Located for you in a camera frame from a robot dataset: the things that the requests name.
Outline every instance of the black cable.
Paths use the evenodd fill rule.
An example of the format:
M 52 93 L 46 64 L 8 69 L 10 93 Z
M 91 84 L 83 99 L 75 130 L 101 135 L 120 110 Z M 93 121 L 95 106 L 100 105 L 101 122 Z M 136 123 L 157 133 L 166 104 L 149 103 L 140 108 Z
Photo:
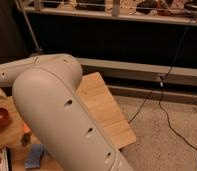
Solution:
M 176 52 L 175 52 L 175 56 L 174 56 L 174 59 L 172 61 L 172 64 L 168 70 L 168 72 L 163 76 L 163 79 L 162 81 L 164 81 L 165 79 L 167 79 L 167 77 L 169 76 L 169 74 L 171 73 L 173 67 L 175 67 L 175 64 L 176 64 L 176 61 L 179 57 L 179 54 L 180 54 L 180 51 L 181 51 L 181 47 L 183 45 L 183 41 L 184 41 L 184 38 L 186 36 L 186 33 L 187 31 L 189 30 L 190 26 L 191 26 L 191 23 L 192 23 L 192 19 L 189 21 L 189 23 L 187 24 L 187 26 L 185 27 L 184 31 L 183 31 L 183 34 L 179 40 L 179 43 L 178 43 L 178 46 L 177 46 L 177 49 L 176 49 Z
M 164 87 L 163 87 L 163 82 L 161 83 L 161 97 L 159 99 L 159 107 L 162 111 L 164 111 L 164 113 L 166 114 L 167 116 L 167 123 L 168 123 L 168 126 L 169 128 L 171 129 L 172 132 L 174 132 L 179 138 L 181 138 L 189 147 L 193 148 L 196 152 L 197 152 L 197 148 L 195 146 L 193 146 L 192 144 L 190 144 L 181 134 L 179 134 L 171 125 L 170 123 L 170 118 L 169 118 L 169 113 L 163 108 L 163 106 L 161 105 L 161 101 L 163 100 L 163 97 L 164 97 Z
M 150 95 L 152 94 L 153 90 L 151 90 L 146 98 L 144 99 L 143 103 L 141 104 L 141 106 L 138 108 L 137 112 L 133 115 L 133 117 L 128 121 L 128 123 L 130 124 L 133 120 L 135 120 L 135 118 L 138 116 L 138 114 L 140 113 L 141 109 L 143 108 L 144 104 L 146 103 L 146 101 L 149 99 Z

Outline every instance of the screw hole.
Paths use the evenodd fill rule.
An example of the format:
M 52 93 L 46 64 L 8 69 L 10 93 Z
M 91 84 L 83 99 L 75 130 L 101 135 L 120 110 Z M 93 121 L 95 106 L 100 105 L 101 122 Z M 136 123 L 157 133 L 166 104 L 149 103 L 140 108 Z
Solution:
M 2 73 L 2 78 L 5 78 L 5 73 L 4 72 Z
M 72 105 L 72 103 L 73 103 L 72 100 L 68 100 L 68 101 L 64 104 L 64 107 L 65 107 L 65 108 L 68 108 L 69 106 Z
M 107 156 L 105 158 L 105 163 L 108 163 L 110 161 L 111 158 L 111 152 L 107 153 Z
M 66 63 L 68 63 L 68 60 L 66 60 L 66 59 L 63 59 L 63 61 L 66 62 Z
M 89 128 L 86 133 L 86 137 L 89 138 L 93 133 L 93 128 Z

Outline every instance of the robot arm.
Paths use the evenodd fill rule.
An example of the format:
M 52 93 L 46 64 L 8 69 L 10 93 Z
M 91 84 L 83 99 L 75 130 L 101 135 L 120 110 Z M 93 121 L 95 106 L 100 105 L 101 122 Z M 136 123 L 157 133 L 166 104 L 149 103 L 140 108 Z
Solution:
M 0 86 L 13 85 L 21 117 L 65 171 L 132 171 L 77 96 L 81 78 L 66 54 L 0 65 Z

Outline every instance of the gray floor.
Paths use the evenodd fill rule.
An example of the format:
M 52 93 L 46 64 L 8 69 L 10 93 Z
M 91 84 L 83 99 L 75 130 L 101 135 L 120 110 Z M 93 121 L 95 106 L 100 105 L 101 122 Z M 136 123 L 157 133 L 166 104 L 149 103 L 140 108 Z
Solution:
M 129 120 L 144 99 L 115 96 Z M 162 102 L 172 127 L 197 147 L 197 105 Z M 197 171 L 197 153 L 168 127 L 158 101 L 148 100 L 131 124 L 137 141 L 123 153 L 135 171 Z

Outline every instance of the wooden table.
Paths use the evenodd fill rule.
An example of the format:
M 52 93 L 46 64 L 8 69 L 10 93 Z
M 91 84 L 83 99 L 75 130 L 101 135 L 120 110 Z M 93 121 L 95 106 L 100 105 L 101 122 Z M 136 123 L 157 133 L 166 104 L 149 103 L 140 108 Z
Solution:
M 78 88 L 78 95 L 117 148 L 120 149 L 135 142 L 135 134 L 99 73 L 83 77 Z M 0 148 L 4 146 L 9 147 L 13 171 L 23 171 L 25 170 L 24 162 L 30 145 L 27 147 L 21 146 L 23 134 L 21 118 L 15 109 L 11 97 L 7 100 L 0 100 L 0 107 L 4 107 L 9 111 L 12 120 L 6 129 L 0 131 Z M 34 135 L 31 140 L 32 143 L 40 143 Z M 55 171 L 62 169 L 54 159 L 49 155 L 45 155 L 40 170 Z

